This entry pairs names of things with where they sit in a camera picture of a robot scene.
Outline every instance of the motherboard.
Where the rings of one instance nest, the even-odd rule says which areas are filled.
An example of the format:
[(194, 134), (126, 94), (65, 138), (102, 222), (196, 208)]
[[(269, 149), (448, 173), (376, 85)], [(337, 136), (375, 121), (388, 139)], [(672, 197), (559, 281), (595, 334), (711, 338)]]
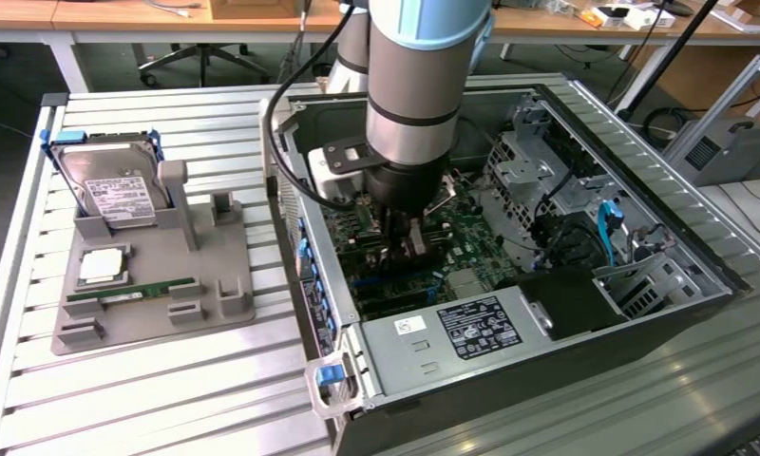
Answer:
[(455, 196), (440, 195), (421, 232), (435, 248), (425, 267), (384, 269), (384, 242), (369, 195), (361, 195), (348, 212), (324, 209), (343, 274), (364, 321), (491, 292), (504, 278), (523, 273), (491, 229), (476, 191), (457, 180)]

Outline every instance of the hard drive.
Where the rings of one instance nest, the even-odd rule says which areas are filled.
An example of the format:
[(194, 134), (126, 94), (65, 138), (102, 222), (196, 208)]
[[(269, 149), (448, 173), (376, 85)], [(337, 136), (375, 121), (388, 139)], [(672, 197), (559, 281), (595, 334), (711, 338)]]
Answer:
[(156, 134), (88, 137), (82, 131), (65, 131), (46, 153), (82, 217), (102, 217), (116, 229), (154, 224), (154, 211), (170, 204), (157, 178), (162, 155)]

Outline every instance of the office chair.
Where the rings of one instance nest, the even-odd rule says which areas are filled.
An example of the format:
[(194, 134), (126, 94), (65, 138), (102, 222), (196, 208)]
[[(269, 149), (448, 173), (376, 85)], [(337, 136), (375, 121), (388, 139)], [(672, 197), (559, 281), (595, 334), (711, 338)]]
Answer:
[[(172, 44), (172, 52), (157, 59), (153, 62), (146, 64), (138, 65), (140, 71), (140, 81), (148, 86), (154, 87), (157, 85), (157, 78), (149, 71), (152, 69), (165, 67), (172, 62), (177, 62), (178, 60), (188, 59), (189, 57), (198, 55), (200, 56), (200, 87), (205, 86), (205, 68), (208, 65), (212, 64), (212, 57), (218, 57), (228, 62), (237, 64), (240, 67), (249, 69), (250, 71), (259, 73), (261, 76), (261, 83), (265, 84), (269, 82), (269, 75), (267, 70), (253, 62), (246, 59), (242, 59), (240, 56), (233, 55), (230, 52), (222, 50), (221, 48), (225, 46), (230, 46), (229, 44), (222, 45), (209, 45), (209, 44), (198, 44), (189, 47), (180, 48), (178, 44)], [(248, 55), (248, 45), (240, 45), (240, 55)]]

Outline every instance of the aluminum extrusion table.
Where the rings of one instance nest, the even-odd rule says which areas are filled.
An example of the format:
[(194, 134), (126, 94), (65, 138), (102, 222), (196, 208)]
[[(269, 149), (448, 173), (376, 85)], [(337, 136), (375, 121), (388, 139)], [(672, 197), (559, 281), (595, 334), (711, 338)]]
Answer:
[[(664, 166), (648, 164), (647, 146), (615, 136), (613, 114), (579, 83), (556, 74), (469, 83), (545, 84), (585, 122), (599, 123), (596, 134), (637, 175), (655, 180), (651, 188), (667, 192), (680, 217), (756, 292), (636, 363), (387, 454), (703, 450), (760, 416), (760, 259), (744, 244), (754, 239), (724, 216), (704, 216), (710, 201), (671, 186)], [(263, 187), (257, 112), (273, 88), (76, 94), (66, 106), (41, 109), (37, 132), (157, 128), (165, 157), (189, 161), (190, 197), (234, 191), (245, 206), (259, 308), (248, 326), (64, 357), (50, 353), (73, 200), (36, 140), (0, 265), (0, 454), (329, 453), (301, 379), (301, 340)], [(316, 93), (317, 86), (296, 85), (295, 91)]]

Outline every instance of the warning label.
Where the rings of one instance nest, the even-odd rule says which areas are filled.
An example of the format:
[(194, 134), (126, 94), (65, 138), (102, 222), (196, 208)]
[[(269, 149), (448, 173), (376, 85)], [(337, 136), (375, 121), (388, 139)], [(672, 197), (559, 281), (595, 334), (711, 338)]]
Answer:
[(106, 221), (154, 217), (154, 206), (141, 176), (86, 180), (85, 184)]
[(495, 296), (437, 312), (461, 359), (471, 359), (521, 342), (509, 316)]

